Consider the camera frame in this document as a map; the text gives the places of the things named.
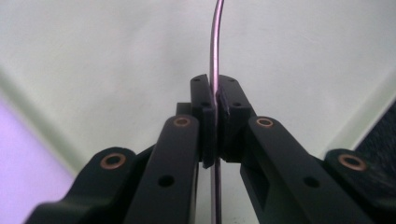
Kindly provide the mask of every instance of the screw hole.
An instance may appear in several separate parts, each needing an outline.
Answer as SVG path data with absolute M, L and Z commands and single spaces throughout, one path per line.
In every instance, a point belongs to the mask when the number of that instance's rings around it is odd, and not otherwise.
M 171 187 L 175 183 L 175 179 L 171 175 L 164 175 L 158 180 L 158 185 L 163 188 Z
M 265 128 L 271 128 L 274 125 L 270 119 L 257 119 L 257 123 Z
M 114 170 L 122 166 L 126 161 L 126 157 L 120 153 L 111 153 L 100 161 L 102 168 L 106 170 Z
M 186 127 L 190 124 L 190 120 L 186 118 L 177 118 L 174 120 L 174 124 L 177 127 Z
M 304 178 L 304 183 L 311 188 L 317 189 L 320 186 L 320 183 L 314 177 L 306 177 Z
M 351 170 L 364 171 L 367 169 L 366 163 L 361 158 L 354 155 L 341 154 L 338 156 L 338 161 Z

